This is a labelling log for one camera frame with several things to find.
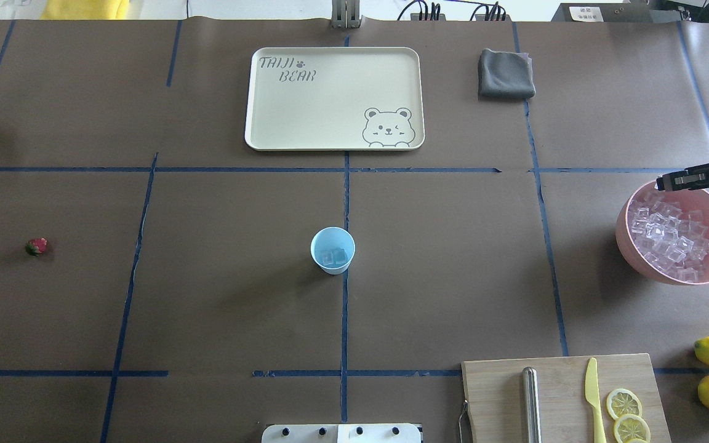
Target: red strawberry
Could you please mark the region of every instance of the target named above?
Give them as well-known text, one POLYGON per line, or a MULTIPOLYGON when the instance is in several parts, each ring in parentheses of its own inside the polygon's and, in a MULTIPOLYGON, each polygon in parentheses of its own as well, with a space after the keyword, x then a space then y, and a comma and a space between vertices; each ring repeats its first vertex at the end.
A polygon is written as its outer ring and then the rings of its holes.
POLYGON ((44 238, 33 238, 26 242, 26 252, 29 255, 42 255, 48 248, 48 240, 44 238))

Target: metal clamp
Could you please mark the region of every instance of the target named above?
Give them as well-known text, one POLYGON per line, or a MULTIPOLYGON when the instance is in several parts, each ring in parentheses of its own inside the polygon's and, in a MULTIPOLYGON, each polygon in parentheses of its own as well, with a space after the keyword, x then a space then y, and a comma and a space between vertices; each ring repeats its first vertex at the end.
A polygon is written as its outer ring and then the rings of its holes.
POLYGON ((332 27, 360 28, 360 0, 332 0, 332 27))

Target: white tray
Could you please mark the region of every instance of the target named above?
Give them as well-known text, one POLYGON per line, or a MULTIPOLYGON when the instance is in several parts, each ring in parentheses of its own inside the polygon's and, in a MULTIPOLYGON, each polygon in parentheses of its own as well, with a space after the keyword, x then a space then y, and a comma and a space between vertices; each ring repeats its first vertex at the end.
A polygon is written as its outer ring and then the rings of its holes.
POLYGON ((425 139, 406 47, 266 47, 250 61, 245 141, 259 151, 408 151, 425 139))

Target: cutting board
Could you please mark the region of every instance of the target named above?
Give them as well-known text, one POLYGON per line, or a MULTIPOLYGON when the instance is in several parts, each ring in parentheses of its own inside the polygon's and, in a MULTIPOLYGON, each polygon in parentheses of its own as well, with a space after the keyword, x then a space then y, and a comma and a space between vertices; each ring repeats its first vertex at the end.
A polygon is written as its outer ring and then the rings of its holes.
MULTIPOLYGON (((650 355, 593 356, 607 443, 616 443, 614 420, 605 400, 617 388, 633 391, 642 402, 642 418, 651 443, 671 443, 667 419, 655 384, 650 355)), ((585 400, 585 372, 590 356, 482 360, 462 363, 464 395, 474 443, 526 441, 521 370, 538 372, 540 435, 544 442, 592 443, 593 409, 585 400)))

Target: bear face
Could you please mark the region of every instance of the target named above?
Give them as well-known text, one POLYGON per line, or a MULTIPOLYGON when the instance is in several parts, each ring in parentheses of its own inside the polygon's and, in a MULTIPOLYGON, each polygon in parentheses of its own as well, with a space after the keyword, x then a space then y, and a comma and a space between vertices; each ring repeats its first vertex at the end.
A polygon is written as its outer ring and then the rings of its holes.
POLYGON ((414 140, 414 129, 409 119, 410 110, 399 108, 396 112, 381 112, 376 108, 366 110, 366 128, 363 140, 368 146, 403 146, 408 148, 414 140))

